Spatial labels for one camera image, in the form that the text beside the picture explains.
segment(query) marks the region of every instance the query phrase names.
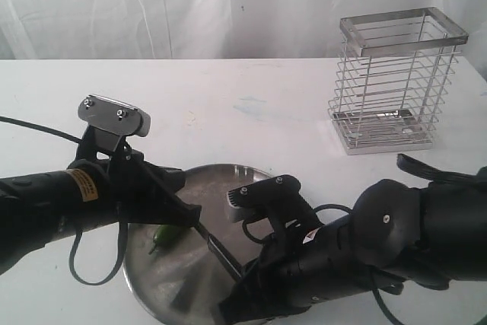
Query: white curtain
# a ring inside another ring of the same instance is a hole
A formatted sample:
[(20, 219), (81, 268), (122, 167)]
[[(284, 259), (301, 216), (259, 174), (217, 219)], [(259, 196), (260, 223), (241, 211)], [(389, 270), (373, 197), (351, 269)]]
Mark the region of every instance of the white curtain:
[(432, 5), (487, 76), (487, 0), (0, 0), (0, 58), (336, 56), (341, 17)]

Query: yellow warning label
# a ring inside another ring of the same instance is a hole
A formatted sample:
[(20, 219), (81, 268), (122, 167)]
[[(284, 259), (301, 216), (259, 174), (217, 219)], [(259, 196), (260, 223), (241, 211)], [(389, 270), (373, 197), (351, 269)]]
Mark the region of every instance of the yellow warning label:
[(98, 199), (97, 186), (94, 185), (94, 181), (85, 171), (81, 169), (68, 169), (65, 170), (65, 172), (71, 175), (79, 186), (83, 202), (90, 202)]

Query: small white sticker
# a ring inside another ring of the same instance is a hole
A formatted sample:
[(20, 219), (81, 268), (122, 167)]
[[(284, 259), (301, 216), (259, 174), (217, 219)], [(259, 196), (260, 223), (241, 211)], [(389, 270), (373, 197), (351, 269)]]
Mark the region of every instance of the small white sticker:
[(316, 236), (318, 230), (320, 230), (321, 228), (315, 228), (314, 230), (308, 232), (306, 234), (306, 236), (304, 237), (303, 239), (303, 244), (306, 244), (306, 243), (309, 243), (310, 241), (313, 241), (314, 240), (314, 237)]

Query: bolt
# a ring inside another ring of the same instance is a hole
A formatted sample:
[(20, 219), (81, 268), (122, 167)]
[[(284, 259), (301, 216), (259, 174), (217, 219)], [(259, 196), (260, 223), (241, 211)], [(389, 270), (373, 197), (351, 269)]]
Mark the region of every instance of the bolt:
[(125, 110), (117, 110), (116, 115), (119, 117), (119, 119), (122, 119), (123, 117), (127, 116), (127, 112)]

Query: stainless steel utensil holder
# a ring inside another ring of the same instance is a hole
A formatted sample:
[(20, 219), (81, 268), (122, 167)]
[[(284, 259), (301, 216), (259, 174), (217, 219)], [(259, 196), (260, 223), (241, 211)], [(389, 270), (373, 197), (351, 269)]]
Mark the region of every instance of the stainless steel utensil holder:
[(347, 154), (420, 150), (468, 33), (436, 8), (342, 18), (329, 114)]

